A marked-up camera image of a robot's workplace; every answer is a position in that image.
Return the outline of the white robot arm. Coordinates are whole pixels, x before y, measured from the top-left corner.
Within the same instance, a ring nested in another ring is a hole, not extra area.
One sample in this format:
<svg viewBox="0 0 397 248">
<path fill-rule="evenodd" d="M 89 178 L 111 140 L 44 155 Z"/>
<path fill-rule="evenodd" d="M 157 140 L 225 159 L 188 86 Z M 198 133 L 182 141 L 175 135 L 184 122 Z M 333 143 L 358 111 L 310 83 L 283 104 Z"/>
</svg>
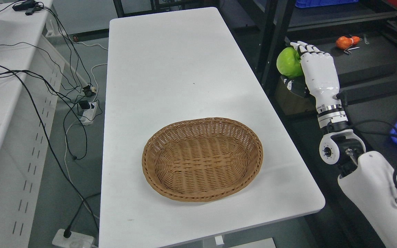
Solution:
<svg viewBox="0 0 397 248">
<path fill-rule="evenodd" d="M 364 142 L 348 124 L 342 105 L 322 108 L 318 122 L 324 132 L 319 154 L 339 165 L 338 184 L 358 207 L 384 245 L 397 248 L 397 167 L 378 151 L 366 151 Z"/>
</svg>

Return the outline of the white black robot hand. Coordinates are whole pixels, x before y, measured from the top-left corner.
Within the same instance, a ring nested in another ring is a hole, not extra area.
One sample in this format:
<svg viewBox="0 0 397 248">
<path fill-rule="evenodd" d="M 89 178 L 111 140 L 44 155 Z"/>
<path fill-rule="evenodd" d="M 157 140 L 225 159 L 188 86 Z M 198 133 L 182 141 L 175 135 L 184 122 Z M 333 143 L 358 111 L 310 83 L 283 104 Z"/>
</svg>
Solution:
<svg viewBox="0 0 397 248">
<path fill-rule="evenodd" d="M 287 89 L 301 97 L 306 97 L 307 93 L 314 96 L 318 113 L 339 107 L 341 102 L 335 96 L 340 84 L 333 57 L 302 41 L 291 42 L 290 47 L 299 52 L 304 75 L 291 78 L 282 75 Z"/>
</svg>

